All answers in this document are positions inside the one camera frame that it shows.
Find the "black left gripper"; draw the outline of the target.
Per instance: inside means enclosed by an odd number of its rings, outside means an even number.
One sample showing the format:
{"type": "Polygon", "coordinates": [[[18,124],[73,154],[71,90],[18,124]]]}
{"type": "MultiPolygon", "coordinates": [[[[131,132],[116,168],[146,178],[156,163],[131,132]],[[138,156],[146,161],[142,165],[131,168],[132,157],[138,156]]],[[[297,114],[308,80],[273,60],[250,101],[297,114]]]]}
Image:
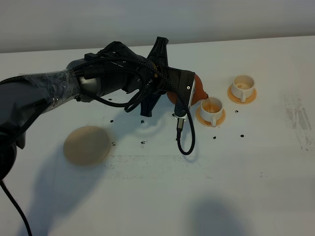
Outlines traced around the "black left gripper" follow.
{"type": "Polygon", "coordinates": [[[161,96],[178,92],[181,79],[194,79],[195,73],[172,68],[168,65],[165,37],[157,37],[147,57],[134,53],[125,44],[114,41],[98,52],[98,96],[102,97],[119,89],[138,93],[122,107],[130,112],[138,105],[140,115],[152,117],[152,110],[161,96]]]}

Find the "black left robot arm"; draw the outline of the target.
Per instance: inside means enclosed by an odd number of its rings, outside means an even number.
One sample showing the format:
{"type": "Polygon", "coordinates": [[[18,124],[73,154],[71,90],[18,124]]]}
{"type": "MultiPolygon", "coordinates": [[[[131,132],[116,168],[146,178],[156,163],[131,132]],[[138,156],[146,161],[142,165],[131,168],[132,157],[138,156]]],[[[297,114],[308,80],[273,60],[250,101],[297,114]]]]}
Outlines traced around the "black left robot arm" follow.
{"type": "Polygon", "coordinates": [[[150,117],[163,94],[175,94],[174,114],[181,132],[191,119],[195,73],[172,68],[167,58],[168,40],[158,37],[147,57],[114,41],[98,53],[88,53],[65,70],[27,74],[0,84],[0,176],[12,169],[17,149],[24,148],[26,131],[43,113],[70,101],[90,102],[123,108],[150,117]]]}

